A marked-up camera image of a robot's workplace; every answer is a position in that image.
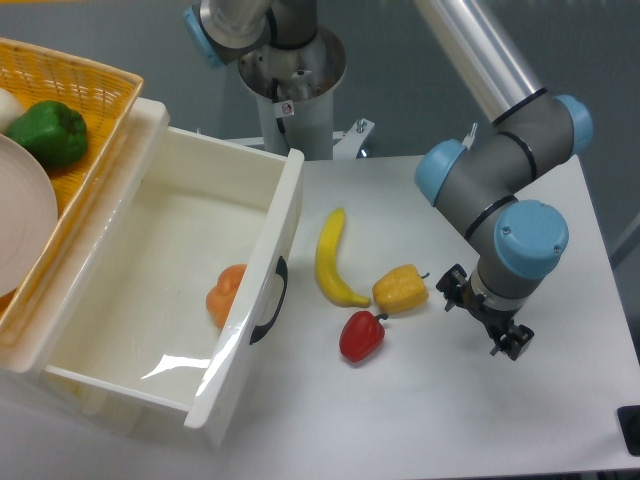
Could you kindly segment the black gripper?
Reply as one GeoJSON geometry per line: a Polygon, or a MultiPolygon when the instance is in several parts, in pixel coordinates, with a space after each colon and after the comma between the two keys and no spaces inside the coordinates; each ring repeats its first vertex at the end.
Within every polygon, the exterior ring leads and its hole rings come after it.
{"type": "Polygon", "coordinates": [[[454,307],[468,310],[484,325],[494,341],[491,356],[503,353],[510,360],[517,360],[534,338],[534,332],[529,327],[513,324],[515,310],[503,311],[487,306],[486,297],[471,290],[466,271],[461,265],[453,265],[436,283],[436,289],[446,301],[446,312],[454,307]]]}

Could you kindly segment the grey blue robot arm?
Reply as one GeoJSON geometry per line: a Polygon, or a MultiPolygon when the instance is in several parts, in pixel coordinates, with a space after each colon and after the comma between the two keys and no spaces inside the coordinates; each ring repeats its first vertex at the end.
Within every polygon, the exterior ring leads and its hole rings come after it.
{"type": "MultiPolygon", "coordinates": [[[[589,145],[592,118],[574,97],[548,93],[481,2],[416,8],[495,128],[483,144],[466,137],[436,145],[416,168],[420,192],[479,256],[473,272],[454,266],[437,289],[484,325],[497,352],[516,359],[534,334],[515,315],[569,240],[556,209],[518,193],[589,145]]],[[[315,2],[199,1],[183,18],[211,66],[237,64],[258,103],[266,150],[334,157],[332,96],[346,56],[318,24],[315,2]]]]}

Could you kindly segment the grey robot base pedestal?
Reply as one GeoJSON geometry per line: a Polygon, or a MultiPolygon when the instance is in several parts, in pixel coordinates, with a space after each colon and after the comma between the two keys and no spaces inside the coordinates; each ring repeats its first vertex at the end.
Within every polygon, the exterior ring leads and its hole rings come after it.
{"type": "Polygon", "coordinates": [[[240,78],[253,94],[264,149],[307,160],[333,157],[334,91],[346,70],[339,38],[324,27],[300,49],[263,46],[238,63],[240,78]]]}

